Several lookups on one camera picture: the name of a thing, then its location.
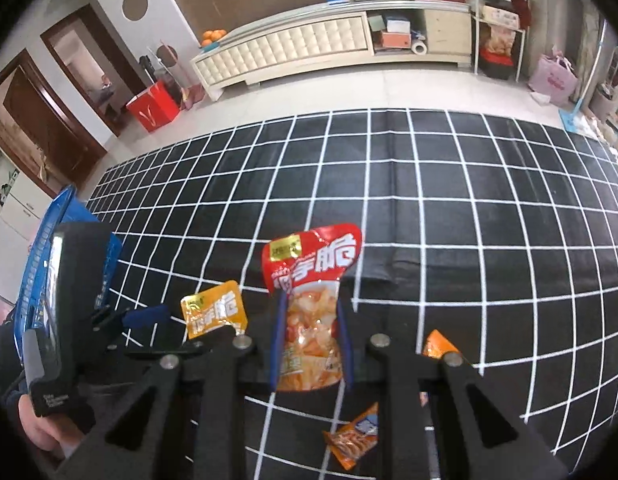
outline brown circle decoration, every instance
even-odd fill
[[[167,68],[171,68],[178,61],[178,53],[176,49],[170,45],[159,46],[156,50],[156,56],[160,58],[162,64]]]
[[[149,8],[148,0],[123,0],[122,13],[132,22],[141,20]]]

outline toilet paper roll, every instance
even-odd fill
[[[426,44],[424,41],[416,40],[411,43],[411,51],[417,56],[426,54]]]

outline pile of oranges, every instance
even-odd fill
[[[212,44],[214,41],[220,40],[227,35],[226,30],[208,30],[202,35],[202,46],[207,46]]]

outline doorway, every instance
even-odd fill
[[[0,150],[54,197],[78,188],[106,150],[84,129],[23,50],[0,72]]]
[[[67,78],[119,136],[132,120],[125,105],[146,86],[89,5],[41,34]]]

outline white floor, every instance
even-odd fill
[[[421,64],[313,72],[263,83],[257,89],[229,88],[215,103],[205,97],[153,134],[148,134],[139,123],[132,123],[107,146],[107,156],[100,161],[80,197],[90,196],[106,168],[179,140],[295,114],[398,107],[481,112],[562,127],[558,109],[537,104],[524,85],[470,72],[439,66],[422,68]]]

